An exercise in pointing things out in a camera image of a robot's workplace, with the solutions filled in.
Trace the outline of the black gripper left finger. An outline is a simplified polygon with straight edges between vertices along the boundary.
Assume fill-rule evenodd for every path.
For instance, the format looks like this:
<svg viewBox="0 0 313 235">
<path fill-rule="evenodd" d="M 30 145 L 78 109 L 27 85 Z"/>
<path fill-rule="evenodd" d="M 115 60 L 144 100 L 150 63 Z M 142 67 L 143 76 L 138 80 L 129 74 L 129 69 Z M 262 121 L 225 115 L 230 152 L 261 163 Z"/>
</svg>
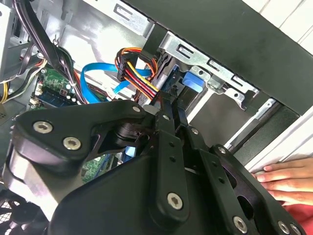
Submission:
<svg viewBox="0 0 313 235">
<path fill-rule="evenodd" d="M 5 185 L 51 220 L 61 201 L 82 185 L 87 160 L 137 148 L 153 157 L 149 209 L 159 223 L 189 214 L 181 140 L 187 126 L 179 100 L 159 92 L 150 105 L 130 100 L 28 111 L 19 115 L 3 169 Z"/>
</svg>

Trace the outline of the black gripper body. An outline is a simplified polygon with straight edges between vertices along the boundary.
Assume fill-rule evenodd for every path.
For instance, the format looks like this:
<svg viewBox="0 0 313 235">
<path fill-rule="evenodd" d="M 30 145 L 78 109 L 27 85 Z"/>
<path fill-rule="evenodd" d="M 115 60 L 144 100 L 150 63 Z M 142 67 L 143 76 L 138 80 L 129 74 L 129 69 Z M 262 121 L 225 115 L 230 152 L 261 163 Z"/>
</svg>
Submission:
<svg viewBox="0 0 313 235">
<path fill-rule="evenodd" d="M 142 155 L 85 184 L 58 205 L 50 235 L 216 235 L 182 138 L 166 121 Z"/>
</svg>

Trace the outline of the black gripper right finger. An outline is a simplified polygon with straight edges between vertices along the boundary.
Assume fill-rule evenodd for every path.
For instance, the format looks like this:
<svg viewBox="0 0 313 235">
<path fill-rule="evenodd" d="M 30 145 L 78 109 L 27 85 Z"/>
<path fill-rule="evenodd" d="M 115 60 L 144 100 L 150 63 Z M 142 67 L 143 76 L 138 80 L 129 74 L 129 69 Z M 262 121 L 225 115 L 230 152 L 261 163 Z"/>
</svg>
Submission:
<svg viewBox="0 0 313 235">
<path fill-rule="evenodd" d="M 300 224 L 220 144 L 208 147 L 175 100 L 175 128 L 204 193 L 202 209 L 218 235 L 304 235 Z"/>
</svg>

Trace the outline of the bare person hand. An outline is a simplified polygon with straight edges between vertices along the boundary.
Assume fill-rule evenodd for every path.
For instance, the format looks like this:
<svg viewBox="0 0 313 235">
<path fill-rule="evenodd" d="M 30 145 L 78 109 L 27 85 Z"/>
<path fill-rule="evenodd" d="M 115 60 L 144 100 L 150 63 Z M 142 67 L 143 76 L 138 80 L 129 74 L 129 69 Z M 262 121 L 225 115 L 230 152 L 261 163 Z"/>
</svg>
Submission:
<svg viewBox="0 0 313 235">
<path fill-rule="evenodd" d="M 313 204 L 312 157 L 267 165 L 252 176 L 284 206 Z"/>
</svg>

